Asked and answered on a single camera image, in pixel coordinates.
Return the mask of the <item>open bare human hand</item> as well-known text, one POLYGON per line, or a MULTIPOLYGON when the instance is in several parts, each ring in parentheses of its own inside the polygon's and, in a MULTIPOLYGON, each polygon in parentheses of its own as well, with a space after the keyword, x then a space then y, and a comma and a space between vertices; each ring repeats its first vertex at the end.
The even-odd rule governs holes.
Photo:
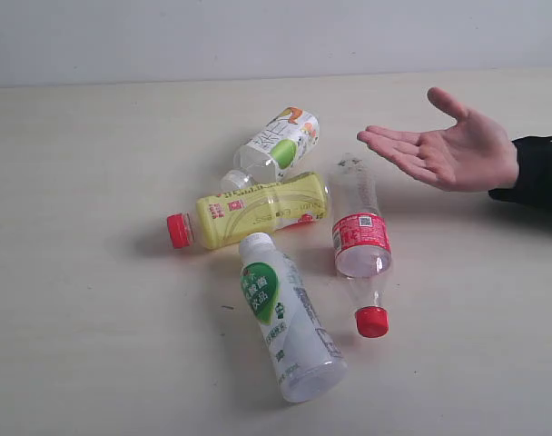
POLYGON ((518 151, 506 130, 438 87, 430 88, 427 98, 456 123, 422 133, 369 125, 357 139, 403 173, 443 191, 477 193, 514 187, 518 151))

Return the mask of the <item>black sleeved forearm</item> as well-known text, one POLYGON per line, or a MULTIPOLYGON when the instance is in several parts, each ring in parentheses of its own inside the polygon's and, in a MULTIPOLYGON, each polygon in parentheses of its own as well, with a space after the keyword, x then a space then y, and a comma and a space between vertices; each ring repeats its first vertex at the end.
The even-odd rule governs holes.
POLYGON ((552 213, 552 136, 527 136, 513 144, 517 149, 517 181, 512 188, 490 190, 489 197, 552 213))

